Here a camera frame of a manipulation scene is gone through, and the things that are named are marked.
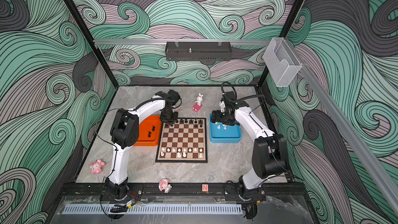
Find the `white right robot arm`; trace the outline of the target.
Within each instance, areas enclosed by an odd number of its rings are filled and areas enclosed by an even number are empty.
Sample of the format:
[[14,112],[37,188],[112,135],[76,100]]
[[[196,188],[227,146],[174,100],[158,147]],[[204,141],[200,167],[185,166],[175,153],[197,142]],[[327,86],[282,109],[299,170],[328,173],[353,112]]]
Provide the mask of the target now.
[[230,112],[212,111],[210,121],[229,126],[238,123],[252,138],[252,168],[241,177],[241,183],[245,190],[257,189],[267,179],[279,176],[287,171],[287,156],[282,155],[278,159],[269,152],[276,143],[285,146],[285,139],[262,123],[251,108],[243,106]]

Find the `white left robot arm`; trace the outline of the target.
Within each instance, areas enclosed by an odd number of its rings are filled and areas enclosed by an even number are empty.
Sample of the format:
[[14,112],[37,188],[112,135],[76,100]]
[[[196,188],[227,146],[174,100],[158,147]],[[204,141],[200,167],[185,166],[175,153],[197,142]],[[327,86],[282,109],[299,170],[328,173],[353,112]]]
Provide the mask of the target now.
[[116,199],[124,199],[127,195],[127,164],[130,149],[138,141],[140,124],[157,111],[161,112],[160,121],[173,124],[178,113],[175,105],[181,100],[178,92],[169,90],[157,92],[151,99],[142,102],[134,108],[117,110],[110,129],[112,144],[115,146],[112,158],[111,172],[105,179],[105,185]]

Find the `folding chess board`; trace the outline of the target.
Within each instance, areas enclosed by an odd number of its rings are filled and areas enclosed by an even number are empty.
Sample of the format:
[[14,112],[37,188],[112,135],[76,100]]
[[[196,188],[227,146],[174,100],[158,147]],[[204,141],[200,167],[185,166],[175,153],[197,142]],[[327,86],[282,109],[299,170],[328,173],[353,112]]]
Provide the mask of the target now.
[[156,163],[207,163],[205,118],[178,118],[162,125]]

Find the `blue plastic tray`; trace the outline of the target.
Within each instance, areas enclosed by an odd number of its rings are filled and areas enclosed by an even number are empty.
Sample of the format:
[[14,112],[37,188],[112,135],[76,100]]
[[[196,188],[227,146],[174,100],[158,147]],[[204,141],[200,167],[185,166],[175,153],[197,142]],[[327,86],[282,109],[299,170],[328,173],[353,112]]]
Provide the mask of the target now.
[[218,123],[209,123],[210,142],[211,143],[239,143],[241,140],[241,129],[239,125],[222,125]]

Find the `orange plastic tray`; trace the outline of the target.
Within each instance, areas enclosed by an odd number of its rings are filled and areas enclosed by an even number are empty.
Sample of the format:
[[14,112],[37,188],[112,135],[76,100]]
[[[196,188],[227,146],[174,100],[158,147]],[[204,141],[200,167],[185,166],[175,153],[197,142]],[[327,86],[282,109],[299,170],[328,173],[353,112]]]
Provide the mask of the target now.
[[162,122],[160,116],[151,115],[140,123],[139,138],[134,146],[155,147],[158,146]]

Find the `white bunny phone stand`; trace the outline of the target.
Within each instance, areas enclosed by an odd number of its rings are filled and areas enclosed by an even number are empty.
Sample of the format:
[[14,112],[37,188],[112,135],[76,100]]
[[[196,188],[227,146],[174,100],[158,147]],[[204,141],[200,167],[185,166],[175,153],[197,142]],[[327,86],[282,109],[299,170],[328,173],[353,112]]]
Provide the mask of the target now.
[[192,107],[192,110],[194,112],[198,112],[203,107],[202,101],[203,101],[203,95],[199,93],[199,95],[198,95],[198,97],[197,97],[197,99],[195,101],[195,104]]

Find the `pink melody figurine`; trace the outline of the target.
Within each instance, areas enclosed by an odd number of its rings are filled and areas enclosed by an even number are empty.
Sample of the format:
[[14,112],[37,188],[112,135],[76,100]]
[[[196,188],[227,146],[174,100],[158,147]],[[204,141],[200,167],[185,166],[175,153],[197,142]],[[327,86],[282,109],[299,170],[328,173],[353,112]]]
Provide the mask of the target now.
[[161,192],[164,192],[165,194],[169,193],[170,190],[172,189],[172,185],[170,184],[170,181],[166,178],[163,178],[158,185],[158,188]]

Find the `red letter block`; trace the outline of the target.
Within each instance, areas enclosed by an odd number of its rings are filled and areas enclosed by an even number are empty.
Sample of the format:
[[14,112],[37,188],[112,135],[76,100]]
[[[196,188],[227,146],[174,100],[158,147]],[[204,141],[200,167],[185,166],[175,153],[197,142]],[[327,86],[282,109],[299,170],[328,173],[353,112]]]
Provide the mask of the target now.
[[202,192],[208,192],[208,184],[202,184]]

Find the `clear acrylic holder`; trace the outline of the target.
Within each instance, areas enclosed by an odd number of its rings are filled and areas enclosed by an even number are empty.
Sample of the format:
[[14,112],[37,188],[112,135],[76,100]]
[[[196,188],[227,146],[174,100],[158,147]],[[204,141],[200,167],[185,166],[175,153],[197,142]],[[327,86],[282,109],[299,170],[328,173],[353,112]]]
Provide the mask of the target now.
[[276,87],[288,87],[302,68],[293,43],[283,37],[272,38],[264,55],[264,62]]

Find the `pink kitty figurine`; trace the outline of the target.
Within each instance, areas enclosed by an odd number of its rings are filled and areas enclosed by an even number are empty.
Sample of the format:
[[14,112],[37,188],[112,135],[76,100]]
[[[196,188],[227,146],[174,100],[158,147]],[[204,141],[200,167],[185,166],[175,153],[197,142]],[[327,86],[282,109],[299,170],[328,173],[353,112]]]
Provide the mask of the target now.
[[90,165],[91,172],[93,174],[99,174],[102,172],[102,167],[105,165],[101,159],[96,160],[94,163]]

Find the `black wall shelf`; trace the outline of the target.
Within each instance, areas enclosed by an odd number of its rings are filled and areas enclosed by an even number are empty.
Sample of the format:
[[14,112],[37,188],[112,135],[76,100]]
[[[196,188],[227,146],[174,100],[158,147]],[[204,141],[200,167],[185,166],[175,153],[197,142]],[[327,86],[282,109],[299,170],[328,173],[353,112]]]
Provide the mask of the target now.
[[179,43],[167,42],[166,59],[169,61],[229,61],[232,57],[230,43]]

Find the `aluminium rail back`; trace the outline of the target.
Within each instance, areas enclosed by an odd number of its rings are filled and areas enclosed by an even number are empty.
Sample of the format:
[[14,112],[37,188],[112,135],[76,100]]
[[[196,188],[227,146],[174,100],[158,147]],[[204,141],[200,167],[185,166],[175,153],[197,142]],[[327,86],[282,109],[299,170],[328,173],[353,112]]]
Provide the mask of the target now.
[[127,38],[101,38],[94,39],[94,44],[100,45],[166,45],[167,42],[173,42],[176,45],[179,43],[230,43],[232,46],[266,46],[270,40],[256,40],[256,39],[127,39]]

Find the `aluminium rail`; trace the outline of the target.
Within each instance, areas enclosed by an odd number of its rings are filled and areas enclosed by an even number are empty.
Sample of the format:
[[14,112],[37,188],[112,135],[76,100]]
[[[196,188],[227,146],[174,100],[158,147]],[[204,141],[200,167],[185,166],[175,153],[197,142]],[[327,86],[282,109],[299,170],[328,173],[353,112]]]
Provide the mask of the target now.
[[266,46],[270,40],[256,40],[256,39],[127,39],[127,38],[101,38],[94,39],[94,44],[100,45],[166,45],[167,42],[173,42],[176,45],[179,43],[230,43],[232,46]]
[[394,213],[398,213],[398,187],[389,175],[387,170],[382,166],[377,157],[369,149],[360,133],[354,128],[349,119],[344,115],[342,110],[332,99],[329,93],[323,88],[318,81],[317,76],[307,64],[303,64],[301,68],[303,77],[307,80],[313,92],[317,95],[320,103],[329,113],[330,118],[334,121],[343,138],[349,143],[352,150],[356,153],[358,159],[368,171],[370,177],[379,188],[380,192],[393,209]]

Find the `black frame post right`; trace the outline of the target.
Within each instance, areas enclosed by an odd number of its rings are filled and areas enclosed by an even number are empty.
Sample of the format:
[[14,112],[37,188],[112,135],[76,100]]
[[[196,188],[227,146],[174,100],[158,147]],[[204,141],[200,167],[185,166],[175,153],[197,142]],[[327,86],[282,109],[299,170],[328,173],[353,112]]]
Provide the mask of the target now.
[[[293,23],[295,22],[298,14],[299,14],[299,11],[302,8],[302,5],[303,5],[304,1],[305,0],[294,0],[293,5],[292,5],[292,9],[290,10],[290,13],[289,13],[289,15],[287,17],[287,20],[286,20],[286,22],[285,22],[285,24],[284,24],[284,26],[282,28],[282,31],[281,31],[279,37],[283,37],[286,40],[288,40],[287,36],[289,34],[289,31],[291,30],[291,27],[293,26]],[[263,87],[265,85],[265,81],[266,81],[266,78],[267,78],[268,75],[271,76],[271,74],[269,73],[269,70],[268,70],[268,68],[266,66],[266,68],[264,69],[264,72],[263,72],[263,74],[262,74],[262,76],[261,76],[261,78],[259,80],[258,87],[261,88],[261,87]]]

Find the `aluminium rail right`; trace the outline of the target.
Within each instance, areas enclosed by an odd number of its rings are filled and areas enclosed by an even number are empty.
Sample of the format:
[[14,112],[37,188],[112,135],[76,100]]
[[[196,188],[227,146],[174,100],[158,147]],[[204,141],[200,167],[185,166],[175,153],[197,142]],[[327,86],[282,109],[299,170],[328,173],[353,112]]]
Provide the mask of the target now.
[[317,95],[320,103],[329,113],[330,118],[334,121],[343,138],[349,143],[352,150],[356,153],[358,159],[368,171],[370,177],[379,188],[380,192],[393,209],[394,213],[398,213],[398,187],[389,175],[387,170],[382,166],[377,157],[369,149],[360,133],[354,128],[349,119],[344,115],[342,110],[332,99],[329,93],[323,88],[318,81],[317,76],[307,64],[303,64],[301,68],[303,77],[307,80],[313,92]]

